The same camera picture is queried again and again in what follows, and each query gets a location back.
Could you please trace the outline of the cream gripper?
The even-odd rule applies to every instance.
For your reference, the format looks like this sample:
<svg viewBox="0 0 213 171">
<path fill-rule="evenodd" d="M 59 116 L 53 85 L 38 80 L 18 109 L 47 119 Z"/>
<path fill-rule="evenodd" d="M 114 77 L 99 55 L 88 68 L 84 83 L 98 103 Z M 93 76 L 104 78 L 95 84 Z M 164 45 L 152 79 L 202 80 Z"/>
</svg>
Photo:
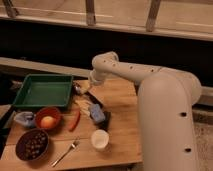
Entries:
<svg viewBox="0 0 213 171">
<path fill-rule="evenodd" d="M 89 74 L 88 80 L 80 86 L 80 93 L 85 94 L 93 86 L 100 85 L 101 83 L 102 81 L 98 79 L 97 72 L 95 70 L 92 70 Z"/>
</svg>

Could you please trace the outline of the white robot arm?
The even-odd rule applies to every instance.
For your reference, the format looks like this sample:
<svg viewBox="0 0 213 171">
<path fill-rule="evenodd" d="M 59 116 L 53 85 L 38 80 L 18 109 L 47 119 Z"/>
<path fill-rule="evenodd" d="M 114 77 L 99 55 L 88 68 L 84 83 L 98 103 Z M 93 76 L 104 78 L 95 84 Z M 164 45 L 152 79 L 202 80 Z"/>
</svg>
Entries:
<svg viewBox="0 0 213 171">
<path fill-rule="evenodd" d="M 200 171 L 192 106 L 202 86 L 192 73 L 162 66 L 121 62 L 111 51 L 92 59 L 92 86 L 109 74 L 138 86 L 143 168 L 139 171 Z"/>
</svg>

